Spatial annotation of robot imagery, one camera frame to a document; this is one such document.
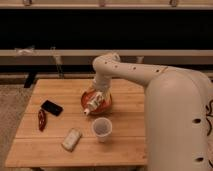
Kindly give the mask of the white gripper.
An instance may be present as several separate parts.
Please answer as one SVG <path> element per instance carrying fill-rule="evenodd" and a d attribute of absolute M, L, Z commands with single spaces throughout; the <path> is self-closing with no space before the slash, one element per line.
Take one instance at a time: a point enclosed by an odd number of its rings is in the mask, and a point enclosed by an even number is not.
<path fill-rule="evenodd" d="M 88 116 L 91 111 L 104 110 L 110 107 L 110 95 L 108 91 L 94 91 L 87 102 L 84 114 Z"/>

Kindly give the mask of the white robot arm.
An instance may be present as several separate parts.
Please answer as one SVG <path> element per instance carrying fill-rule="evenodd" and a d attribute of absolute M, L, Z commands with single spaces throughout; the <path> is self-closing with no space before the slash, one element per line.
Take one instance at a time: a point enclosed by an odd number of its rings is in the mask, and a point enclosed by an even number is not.
<path fill-rule="evenodd" d="M 203 73 L 162 65 L 123 63 L 116 53 L 93 60 L 95 76 L 83 105 L 87 115 L 100 113 L 114 76 L 144 88 L 147 171 L 211 171 L 207 118 L 213 83 Z"/>

